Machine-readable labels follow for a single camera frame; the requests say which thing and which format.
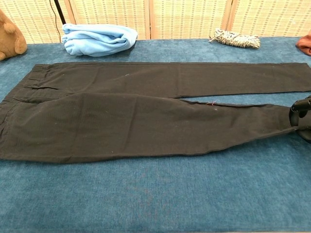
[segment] blue carpet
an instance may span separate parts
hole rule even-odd
[[[57,62],[305,62],[297,37],[241,49],[208,40],[138,41],[107,57],[73,57],[62,44],[29,45],[0,63],[0,98],[33,65]],[[291,106],[311,93],[189,100]],[[0,232],[311,231],[311,145],[289,135],[195,157],[88,164],[0,161]]]

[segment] teddy bear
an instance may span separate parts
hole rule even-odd
[[[19,28],[0,10],[0,61],[23,54],[26,40]]]

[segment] pant leg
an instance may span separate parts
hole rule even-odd
[[[20,102],[12,111],[1,124],[1,159],[77,163],[199,155],[296,129],[288,107],[132,94],[78,93]]]
[[[311,91],[311,68],[299,63],[61,63],[40,67],[45,78],[29,82],[29,88],[68,94],[177,98]]]

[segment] blue towel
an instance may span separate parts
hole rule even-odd
[[[70,55],[101,57],[131,48],[137,39],[134,29],[111,24],[64,24],[62,37]]]

